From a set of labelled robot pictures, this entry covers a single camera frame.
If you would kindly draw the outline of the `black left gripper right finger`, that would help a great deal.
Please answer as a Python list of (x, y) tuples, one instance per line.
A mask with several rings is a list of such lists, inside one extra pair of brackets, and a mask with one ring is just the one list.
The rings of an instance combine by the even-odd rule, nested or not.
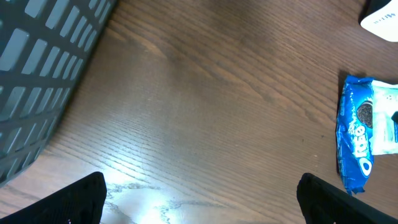
[(297, 200), (307, 223), (391, 223), (397, 219), (348, 195), (311, 173), (297, 186)]

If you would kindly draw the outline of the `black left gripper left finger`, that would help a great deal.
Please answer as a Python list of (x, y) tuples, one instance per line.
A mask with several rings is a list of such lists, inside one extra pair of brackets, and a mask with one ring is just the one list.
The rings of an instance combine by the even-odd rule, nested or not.
[(63, 189), (1, 219), (1, 224), (99, 224), (106, 199), (104, 175), (93, 172)]

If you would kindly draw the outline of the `blue snack bar wrapper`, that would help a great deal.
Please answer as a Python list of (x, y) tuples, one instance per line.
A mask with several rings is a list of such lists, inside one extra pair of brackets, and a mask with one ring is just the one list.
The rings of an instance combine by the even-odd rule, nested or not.
[(364, 192), (374, 165), (372, 78), (348, 75), (336, 117), (336, 158), (348, 194)]

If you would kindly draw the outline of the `teal packet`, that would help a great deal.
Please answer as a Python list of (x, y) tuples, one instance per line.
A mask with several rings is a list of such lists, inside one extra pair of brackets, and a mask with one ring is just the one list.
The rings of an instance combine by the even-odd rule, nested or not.
[(374, 156), (397, 154), (397, 85), (374, 80), (372, 89), (372, 153)]

